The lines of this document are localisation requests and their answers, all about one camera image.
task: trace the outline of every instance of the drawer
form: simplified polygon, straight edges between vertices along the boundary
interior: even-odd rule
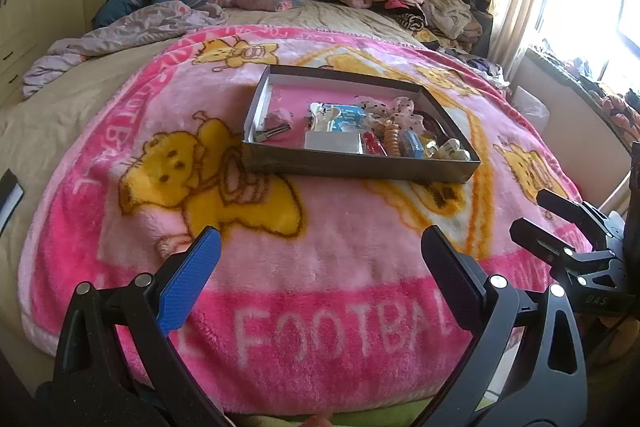
[[[35,45],[33,33],[28,29],[20,31],[0,44],[0,74],[19,62],[34,49]]]
[[[39,58],[38,50],[35,46],[26,52],[21,58],[14,61],[4,72],[0,73],[0,104],[15,94],[15,91],[22,90],[22,76],[31,68],[31,65]]]

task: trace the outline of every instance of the green fabric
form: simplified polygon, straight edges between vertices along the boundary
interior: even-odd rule
[[[330,422],[336,427],[408,427],[430,401],[431,398],[427,398],[379,409],[336,413],[331,416]],[[483,398],[478,409],[492,402],[490,399]],[[308,417],[308,415],[302,415],[284,419],[260,415],[236,415],[232,420],[239,427],[292,427],[299,425]]]

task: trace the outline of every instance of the silver screw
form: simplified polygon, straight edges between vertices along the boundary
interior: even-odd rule
[[[549,289],[556,297],[564,297],[564,288],[559,284],[552,284]]]
[[[76,293],[78,295],[84,295],[85,293],[87,293],[89,290],[91,289],[91,283],[88,282],[81,282],[79,283],[78,286],[76,286]]]
[[[140,288],[144,288],[145,286],[149,286],[151,284],[151,274],[149,274],[149,273],[141,273],[140,275],[138,275],[135,278],[134,283],[136,284],[136,286],[138,286]]]
[[[489,282],[491,283],[491,286],[496,288],[507,288],[507,279],[502,275],[492,275]]]

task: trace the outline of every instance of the lavender blanket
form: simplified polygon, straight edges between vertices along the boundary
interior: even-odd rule
[[[22,93],[25,98],[29,98],[88,58],[173,39],[225,21],[222,8],[216,4],[207,4],[200,10],[193,10],[181,1],[146,6],[121,17],[109,26],[88,32],[79,39],[54,42],[47,54],[36,60],[24,74]]]

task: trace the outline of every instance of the blanket with cartoon bears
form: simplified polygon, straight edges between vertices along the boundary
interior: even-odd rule
[[[242,124],[265,64],[422,84],[481,166],[463,185],[246,172]],[[212,225],[222,258],[170,338],[225,410],[289,415],[419,399],[470,340],[422,261],[422,231],[436,224],[486,272],[542,290],[547,269],[511,242],[511,222],[524,216],[577,249],[588,244],[536,205],[541,188],[579,201],[530,124],[459,62],[325,30],[206,28],[132,76],[62,158],[20,260],[23,325],[53,354],[78,282],[125,285]],[[144,378],[131,339],[122,342]]]

